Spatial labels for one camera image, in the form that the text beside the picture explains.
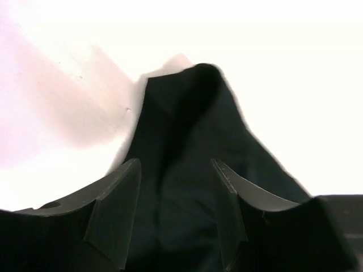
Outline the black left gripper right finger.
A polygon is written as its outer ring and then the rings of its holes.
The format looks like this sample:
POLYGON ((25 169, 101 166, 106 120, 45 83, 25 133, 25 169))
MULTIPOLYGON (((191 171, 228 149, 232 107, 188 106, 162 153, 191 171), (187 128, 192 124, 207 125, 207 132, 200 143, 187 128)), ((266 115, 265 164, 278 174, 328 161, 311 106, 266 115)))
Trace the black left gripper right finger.
POLYGON ((211 164, 223 269, 249 271, 258 258, 258 247, 268 240, 264 215, 299 204, 255 185, 220 160, 211 164))

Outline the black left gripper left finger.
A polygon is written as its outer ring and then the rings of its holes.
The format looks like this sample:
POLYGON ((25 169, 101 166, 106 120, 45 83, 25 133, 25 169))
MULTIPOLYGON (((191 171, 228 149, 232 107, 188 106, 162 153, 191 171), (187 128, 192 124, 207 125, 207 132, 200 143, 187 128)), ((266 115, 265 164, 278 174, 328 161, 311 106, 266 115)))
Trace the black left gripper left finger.
POLYGON ((115 171, 38 209, 15 213, 28 233, 26 269, 124 269, 141 182, 141 163, 115 171))

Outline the black t-shirt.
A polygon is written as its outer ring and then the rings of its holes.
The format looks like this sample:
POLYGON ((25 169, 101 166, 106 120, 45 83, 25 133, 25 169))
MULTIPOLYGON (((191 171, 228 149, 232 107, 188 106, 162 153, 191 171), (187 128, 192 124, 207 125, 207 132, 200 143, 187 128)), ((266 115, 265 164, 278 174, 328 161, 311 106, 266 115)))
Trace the black t-shirt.
POLYGON ((17 211, 2 211, 1 270, 224 271, 213 159, 299 204, 264 215, 268 240, 249 271, 362 270, 362 196, 310 197, 247 130, 213 65, 147 81, 130 159, 141 163, 141 182, 124 269, 26 269, 28 233, 17 211))

